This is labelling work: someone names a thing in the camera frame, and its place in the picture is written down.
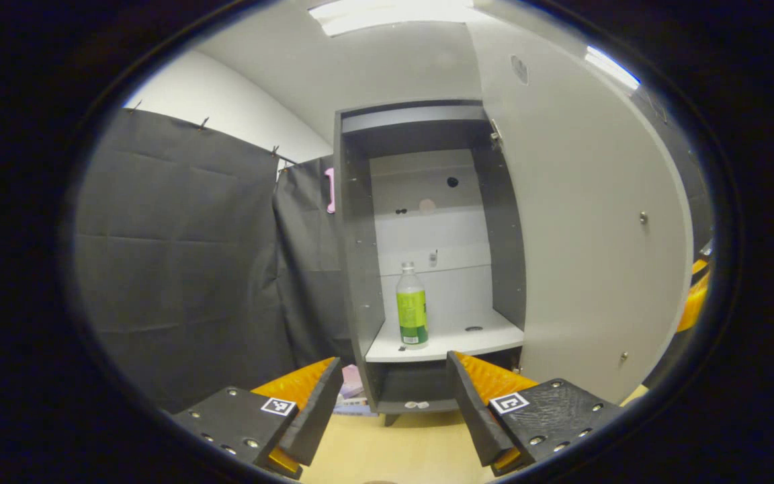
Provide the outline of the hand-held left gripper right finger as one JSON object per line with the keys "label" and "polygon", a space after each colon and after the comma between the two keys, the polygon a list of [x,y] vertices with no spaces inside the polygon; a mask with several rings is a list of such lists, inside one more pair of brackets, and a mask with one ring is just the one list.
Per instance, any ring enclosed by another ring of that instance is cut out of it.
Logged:
{"label": "hand-held left gripper right finger", "polygon": [[495,476],[562,453],[624,412],[568,380],[534,382],[455,350],[445,367],[481,465]]}

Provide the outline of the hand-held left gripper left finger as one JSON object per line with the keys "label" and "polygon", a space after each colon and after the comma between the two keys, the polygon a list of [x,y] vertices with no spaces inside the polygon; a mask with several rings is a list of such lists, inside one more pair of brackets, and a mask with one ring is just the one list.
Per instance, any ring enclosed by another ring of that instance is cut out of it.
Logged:
{"label": "hand-held left gripper left finger", "polygon": [[332,356],[254,389],[220,389],[172,420],[241,465],[298,480],[312,465],[342,383],[340,358]]}

